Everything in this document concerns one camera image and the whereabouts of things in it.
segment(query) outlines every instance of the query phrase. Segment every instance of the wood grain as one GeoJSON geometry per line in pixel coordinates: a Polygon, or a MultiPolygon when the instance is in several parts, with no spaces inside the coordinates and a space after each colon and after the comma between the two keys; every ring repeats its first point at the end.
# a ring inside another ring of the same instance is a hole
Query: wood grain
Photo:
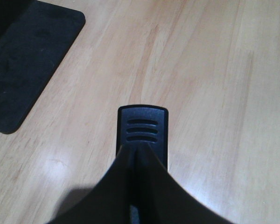
{"type": "Polygon", "coordinates": [[[48,0],[86,25],[0,133],[0,224],[43,224],[115,157],[119,106],[169,110],[170,174],[239,224],[280,224],[280,0],[48,0]]]}

